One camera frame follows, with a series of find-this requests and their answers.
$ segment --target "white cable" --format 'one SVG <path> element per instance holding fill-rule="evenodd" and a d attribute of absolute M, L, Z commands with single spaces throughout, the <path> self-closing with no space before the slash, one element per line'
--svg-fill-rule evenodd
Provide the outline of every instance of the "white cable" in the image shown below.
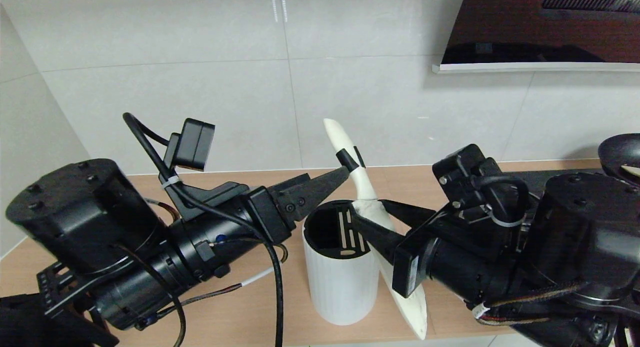
<path fill-rule="evenodd" d="M 269 268 L 265 269 L 264 271 L 259 272 L 255 276 L 252 276 L 252 277 L 249 277 L 249 278 L 245 279 L 244 281 L 240 282 L 240 284 L 242 285 L 242 287 L 245 287 L 246 285 L 248 285 L 250 283 L 254 283 L 255 281 L 258 281 L 259 279 L 263 278 L 264 276 L 267 276 L 268 274 L 270 274 L 273 271 L 274 271 L 274 267 L 269 267 Z"/>
<path fill-rule="evenodd" d="M 173 175 L 173 176 L 170 176 L 169 179 L 167 179 L 165 181 L 165 183 L 162 183 L 162 185 L 160 185 L 160 187 L 162 187 L 163 190 L 166 190 L 167 187 L 169 187 L 171 185 L 174 185 L 174 184 L 176 184 L 178 182 L 182 182 L 180 177 L 178 177 L 177 175 Z"/>

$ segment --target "white curved object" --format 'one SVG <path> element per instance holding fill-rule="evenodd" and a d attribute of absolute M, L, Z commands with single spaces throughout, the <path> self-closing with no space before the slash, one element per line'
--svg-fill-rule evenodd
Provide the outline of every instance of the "white curved object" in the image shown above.
<path fill-rule="evenodd" d="M 354 142 L 349 138 L 349 135 L 347 135 L 340 123 L 333 119 L 325 118 L 324 129 L 336 153 L 345 149 L 354 161 L 359 162 L 358 155 L 354 149 Z M 378 201 L 378 196 L 371 185 L 367 170 L 359 166 L 350 173 L 350 177 L 355 183 L 358 195 L 358 199 L 352 203 L 356 212 L 362 217 L 388 230 L 395 231 L 396 229 L 389 214 L 382 205 L 382 202 Z M 389 288 L 389 292 L 391 292 L 391 296 L 393 296 L 393 300 L 398 306 L 402 317 L 404 317 L 404 320 L 409 324 L 413 333 L 419 339 L 424 340 L 427 336 L 427 301 L 423 286 L 419 285 L 408 298 L 404 298 L 395 292 L 391 287 L 393 267 L 371 244 L 369 244 L 369 246 L 374 252 L 380 273 L 386 282 L 386 287 Z"/>

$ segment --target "black bracket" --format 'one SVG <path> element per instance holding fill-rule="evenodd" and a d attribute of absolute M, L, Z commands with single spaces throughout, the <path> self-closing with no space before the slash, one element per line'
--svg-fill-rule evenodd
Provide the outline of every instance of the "black bracket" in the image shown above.
<path fill-rule="evenodd" d="M 301 174 L 268 190 L 288 221 L 302 221 L 347 179 L 349 170 L 342 166 L 313 179 Z"/>

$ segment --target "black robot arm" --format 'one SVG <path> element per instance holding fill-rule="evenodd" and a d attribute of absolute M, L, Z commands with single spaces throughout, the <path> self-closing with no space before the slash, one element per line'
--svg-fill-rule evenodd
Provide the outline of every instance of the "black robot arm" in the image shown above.
<path fill-rule="evenodd" d="M 471 144 L 434 164 L 439 211 L 382 201 L 406 235 L 356 216 L 354 228 L 393 264 L 409 296 L 426 278 L 462 297 L 485 325 L 546 347 L 606 347 L 638 334 L 638 188 L 602 174 L 562 174 L 544 194 L 502 173 Z"/>
<path fill-rule="evenodd" d="M 2 344 L 79 346 L 77 341 L 88 341 L 112 347 L 119 341 L 105 321 L 117 329 L 141 330 L 173 302 L 168 311 L 175 309 L 181 319 L 178 346 L 186 329 L 178 296 L 211 277 L 226 276 L 233 261 L 264 244 L 276 277 L 276 345 L 281 346 L 282 279 L 274 245 L 290 237 L 295 221 L 304 219 L 346 181 L 347 168 L 313 179 L 301 174 L 270 187 L 249 188 L 229 181 L 211 190 L 199 189 L 183 183 L 175 167 L 204 168 L 212 124 L 187 119 L 182 132 L 167 140 L 133 115 L 123 117 L 158 167 L 162 187 L 178 210 L 173 214 L 179 218 L 166 226 L 109 159 L 66 165 L 25 188 L 9 204 L 7 219 L 57 262 L 37 275 L 39 294 L 0 301 Z M 163 159 L 147 137 L 166 146 Z M 30 319 L 34 313 L 44 318 Z M 43 332 L 39 339 L 29 333 L 34 324 L 41 326 L 39 331 L 64 333 L 58 339 Z"/>

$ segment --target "wire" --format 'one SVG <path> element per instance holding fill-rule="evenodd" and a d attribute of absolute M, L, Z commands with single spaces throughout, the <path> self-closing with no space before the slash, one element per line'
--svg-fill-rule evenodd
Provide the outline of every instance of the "wire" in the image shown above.
<path fill-rule="evenodd" d="M 159 206 L 159 207 L 163 208 L 165 211 L 169 212 L 169 214 L 171 215 L 171 218 L 173 218 L 174 222 L 180 220 L 180 212 L 178 212 L 178 210 L 173 208 L 173 206 L 171 206 L 171 205 L 169 205 L 169 204 L 167 204 L 165 202 L 158 201 L 158 200 L 153 199 L 153 198 L 144 197 L 144 201 L 146 201 L 146 203 L 148 203 L 148 204 Z"/>
<path fill-rule="evenodd" d="M 146 154 L 151 158 L 151 161 L 155 165 L 156 169 L 160 173 L 160 176 L 165 181 L 168 181 L 169 178 L 176 176 L 175 171 L 170 171 L 167 165 L 163 162 L 162 158 L 158 155 L 158 152 L 153 148 L 151 142 L 145 137 L 144 131 L 151 131 L 149 128 L 144 126 L 144 124 L 140 123 L 138 119 L 136 119 L 131 113 L 122 114 L 122 119 L 124 119 L 126 125 L 133 133 L 135 139 L 140 143 Z M 276 337 L 275 337 L 275 346 L 282 346 L 282 337 L 284 333 L 284 293 L 282 288 L 282 270 L 280 263 L 278 261 L 278 254 L 276 253 L 274 246 L 269 243 L 269 240 L 260 232 L 255 226 L 245 221 L 242 218 L 236 217 L 235 215 L 228 214 L 222 210 L 219 210 L 210 205 L 206 205 L 199 201 L 196 197 L 192 196 L 189 192 L 185 190 L 185 185 L 182 181 L 178 181 L 177 183 L 173 183 L 168 186 L 171 188 L 173 192 L 175 192 L 181 199 L 189 202 L 194 205 L 196 208 L 199 208 L 202 211 L 210 213 L 220 218 L 224 218 L 230 222 L 234 222 L 240 226 L 246 227 L 249 231 L 251 231 L 262 244 L 266 247 L 267 252 L 269 252 L 269 258 L 273 265 L 273 274 L 276 281 Z"/>
<path fill-rule="evenodd" d="M 150 137 L 152 140 L 154 140 L 155 142 L 158 142 L 158 144 L 161 144 L 163 146 L 169 146 L 169 140 L 160 137 L 157 133 L 155 133 L 154 131 L 152 131 L 142 123 L 140 123 L 139 126 L 140 126 L 140 129 L 142 130 L 142 133 Z"/>
<path fill-rule="evenodd" d="M 584 281 L 571 281 L 569 283 L 561 283 L 547 288 L 531 290 L 519 296 L 512 296 L 506 299 L 488 299 L 483 304 L 487 308 L 497 308 L 500 306 L 524 303 L 524 302 L 542 302 L 551 299 L 557 299 L 570 293 L 582 290 L 588 283 Z"/>
<path fill-rule="evenodd" d="M 169 297 L 173 301 L 173 307 L 176 311 L 178 311 L 178 318 L 180 320 L 180 333 L 178 334 L 178 338 L 175 340 L 173 347 L 180 347 L 180 345 L 183 344 L 185 335 L 187 333 L 187 319 L 185 317 L 185 310 L 183 309 L 183 304 L 180 302 L 180 299 L 178 299 L 178 296 L 174 295 L 174 293 L 171 291 L 171 287 L 169 286 L 169 284 L 167 284 L 167 281 L 165 281 L 165 279 L 160 276 L 160 274 L 155 269 L 153 269 L 151 265 L 142 260 L 142 258 L 140 258 L 134 251 L 131 251 L 122 244 L 116 244 L 115 247 L 121 249 L 129 258 L 131 258 L 134 262 L 138 263 L 138 265 L 144 268 L 147 274 L 151 275 L 151 277 L 153 277 L 153 279 L 158 282 L 158 284 L 163 288 L 166 294 L 169 295 Z"/>
<path fill-rule="evenodd" d="M 211 242 L 208 245 L 210 247 L 215 247 L 215 246 L 219 246 L 219 245 L 224 245 L 226 243 L 229 242 L 254 242 L 254 243 L 260 243 L 260 240 L 258 238 L 251 238 L 251 237 L 230 237 L 224 240 L 219 240 L 218 242 Z M 289 250 L 287 249 L 287 247 L 284 244 L 274 244 L 274 247 L 278 247 L 281 251 L 282 251 L 282 258 L 279 259 L 280 263 L 285 263 L 287 261 L 287 259 L 289 258 Z"/>
<path fill-rule="evenodd" d="M 582 290 L 587 286 L 588 282 L 585 281 L 570 281 L 568 283 L 560 283 L 547 288 L 540 288 L 530 290 L 519 296 L 511 296 L 504 299 L 488 299 L 471 309 L 471 313 L 476 321 L 483 325 L 491 326 L 509 326 L 519 324 L 533 324 L 537 322 L 546 322 L 551 320 L 549 316 L 545 315 L 520 315 L 515 317 L 495 317 L 486 315 L 489 311 L 500 306 L 506 306 L 510 304 L 523 304 L 528 302 L 544 302 L 559 297 L 569 295 L 570 293 Z"/>
<path fill-rule="evenodd" d="M 484 187 L 496 184 L 507 184 L 516 187 L 518 190 L 518 201 L 516 202 L 514 214 L 517 219 L 523 218 L 527 212 L 529 203 L 529 186 L 524 180 L 507 174 L 501 174 L 499 176 L 471 176 L 471 185 L 478 191 Z"/>
<path fill-rule="evenodd" d="M 237 290 L 240 287 L 242 287 L 242 284 L 241 283 L 236 283 L 236 284 L 230 285 L 230 286 L 222 288 L 222 289 L 214 290 L 213 292 L 209 292 L 209 293 L 201 294 L 199 296 L 191 297 L 189 299 L 183 300 L 182 301 L 182 306 L 187 306 L 189 304 L 192 304 L 194 302 L 198 302 L 198 301 L 201 301 L 201 300 L 204 300 L 204 299 L 210 299 L 211 297 L 224 295 L 226 293 L 233 292 L 233 291 Z M 172 313 L 175 310 L 176 310 L 175 306 L 170 306 L 170 307 L 167 307 L 167 308 L 165 308 L 163 310 L 159 310 L 156 313 L 157 319 L 160 320 L 161 318 L 166 317 L 167 315 L 169 315 L 169 313 Z"/>
<path fill-rule="evenodd" d="M 214 247 L 215 245 L 222 245 L 224 243 L 228 243 L 228 242 L 235 242 L 235 241 L 251 241 L 251 242 L 259 242 L 258 239 L 256 238 L 233 238 L 233 239 L 227 239 L 224 240 L 222 242 L 214 242 L 214 243 L 209 243 L 209 246 Z M 285 263 L 288 256 L 289 256 L 289 251 L 287 249 L 287 247 L 284 246 L 284 244 L 274 244 L 275 247 L 279 247 L 280 249 L 282 249 L 282 258 L 280 259 L 280 263 Z M 229 292 L 233 292 L 235 290 L 238 290 L 238 288 L 240 287 L 245 287 L 248 284 L 251 284 L 255 281 L 257 281 L 258 279 L 261 279 L 264 276 L 267 276 L 268 274 L 270 274 L 270 272 L 272 272 L 274 270 L 273 267 L 267 268 L 262 272 L 259 272 L 258 274 L 255 274 L 252 277 L 249 277 L 247 279 L 245 279 L 244 281 L 240 282 L 240 283 L 236 283 L 236 284 L 232 284 L 228 287 L 222 288 L 222 289 L 218 289 L 218 290 L 214 290 L 213 292 L 209 292 L 209 293 L 205 293 L 205 294 L 201 294 L 199 296 L 195 296 L 195 297 L 191 297 L 189 299 L 185 299 L 182 301 L 182 305 L 183 306 L 187 306 L 189 304 L 192 304 L 194 302 L 198 302 L 201 300 L 205 300 L 205 299 L 209 299 L 211 297 L 215 297 L 215 296 L 220 296 L 220 295 L 224 295 L 226 293 Z M 176 310 L 175 306 L 170 306 L 167 307 L 163 310 L 160 310 L 156 313 L 157 315 L 157 319 L 161 319 L 166 317 L 166 315 L 169 315 L 169 313 L 172 313 Z"/>

